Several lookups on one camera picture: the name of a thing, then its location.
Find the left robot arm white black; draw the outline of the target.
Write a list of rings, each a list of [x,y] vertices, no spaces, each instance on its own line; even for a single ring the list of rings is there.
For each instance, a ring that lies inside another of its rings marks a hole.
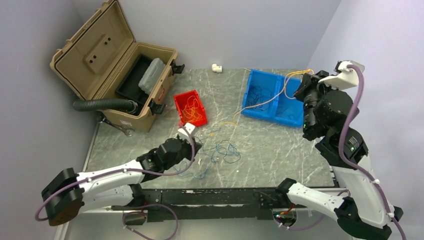
[[[141,183],[166,176],[166,170],[184,159],[193,162],[202,146],[194,138],[169,138],[119,166],[88,172],[63,169],[41,191],[43,204],[34,218],[58,226],[96,208],[123,206],[137,210],[144,203]]]

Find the white pipe elbow fitting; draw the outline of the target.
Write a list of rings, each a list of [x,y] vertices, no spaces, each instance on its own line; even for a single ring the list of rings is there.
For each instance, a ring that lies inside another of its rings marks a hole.
[[[216,63],[213,63],[213,64],[211,65],[211,70],[212,70],[214,73],[222,73],[222,72],[223,72],[223,67],[222,67],[221,65],[217,65]]]

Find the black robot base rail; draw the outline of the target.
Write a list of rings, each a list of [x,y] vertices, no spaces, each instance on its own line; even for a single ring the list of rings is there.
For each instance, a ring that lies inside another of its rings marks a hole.
[[[149,223],[173,220],[244,219],[279,220],[294,223],[296,207],[277,201],[274,187],[242,188],[141,188],[137,200],[113,205],[113,212],[142,211]]]

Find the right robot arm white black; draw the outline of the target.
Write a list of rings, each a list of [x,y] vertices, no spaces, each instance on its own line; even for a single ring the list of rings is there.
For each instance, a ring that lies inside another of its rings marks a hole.
[[[301,205],[322,213],[354,238],[387,240],[389,224],[398,225],[403,210],[389,203],[373,174],[364,138],[350,127],[363,89],[362,70],[353,64],[335,75],[323,70],[303,75],[293,94],[303,103],[303,137],[319,139],[317,150],[349,195],[330,195],[286,178],[275,189],[275,201],[282,208]]]

